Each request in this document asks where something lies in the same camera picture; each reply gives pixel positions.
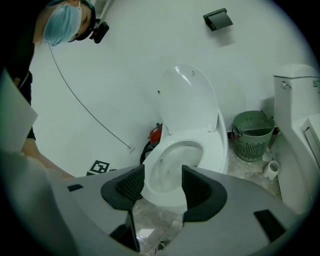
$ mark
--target trash bin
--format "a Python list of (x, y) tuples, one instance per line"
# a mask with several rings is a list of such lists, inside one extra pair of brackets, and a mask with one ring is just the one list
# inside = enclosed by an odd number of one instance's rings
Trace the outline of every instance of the trash bin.
[(231, 136), (235, 139), (236, 154), (243, 160), (254, 162), (265, 152), (275, 122), (261, 111), (246, 111), (233, 119)]

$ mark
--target surgical mask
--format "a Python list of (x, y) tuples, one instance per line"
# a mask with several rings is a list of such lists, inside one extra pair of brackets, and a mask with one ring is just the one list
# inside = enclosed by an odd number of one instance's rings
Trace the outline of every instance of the surgical mask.
[(67, 42), (79, 31), (82, 10), (79, 6), (59, 5), (49, 17), (43, 31), (43, 39), (51, 46)]

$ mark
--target white paper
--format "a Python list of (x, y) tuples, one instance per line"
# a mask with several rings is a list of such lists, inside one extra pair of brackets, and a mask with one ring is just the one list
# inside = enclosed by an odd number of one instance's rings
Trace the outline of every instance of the white paper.
[(0, 77), (0, 150), (21, 152), (37, 117), (4, 69)]
[(271, 162), (273, 160), (273, 157), (272, 157), (272, 154), (271, 154), (271, 151), (270, 149), (267, 147), (263, 156), (262, 156), (262, 161), (265, 161), (265, 162)]
[(143, 228), (139, 231), (139, 235), (147, 238), (148, 236), (151, 235), (151, 233), (154, 231), (154, 228)]

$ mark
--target white toilet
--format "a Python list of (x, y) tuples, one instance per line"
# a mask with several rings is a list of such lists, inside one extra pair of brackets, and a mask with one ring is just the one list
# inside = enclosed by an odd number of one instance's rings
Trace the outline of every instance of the white toilet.
[(161, 140), (143, 162), (141, 195), (154, 205), (182, 214), (187, 210), (182, 165), (226, 174), (228, 137), (215, 92), (195, 67), (170, 67), (160, 79), (158, 94)]
[(274, 75), (274, 121), (281, 131), (271, 147), (280, 163), (282, 201), (307, 213), (320, 185), (320, 75), (311, 66), (288, 64)]

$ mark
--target black wall mount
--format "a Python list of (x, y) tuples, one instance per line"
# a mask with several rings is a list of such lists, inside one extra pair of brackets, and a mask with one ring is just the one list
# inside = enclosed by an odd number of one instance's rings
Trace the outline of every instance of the black wall mount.
[(225, 8), (210, 12), (204, 15), (203, 19), (205, 24), (207, 24), (211, 31), (233, 25), (231, 19), (227, 15), (227, 10)]
[(90, 39), (93, 39), (96, 44), (99, 44), (109, 29), (109, 25), (105, 21), (103, 21), (100, 25), (96, 25), (94, 27)]

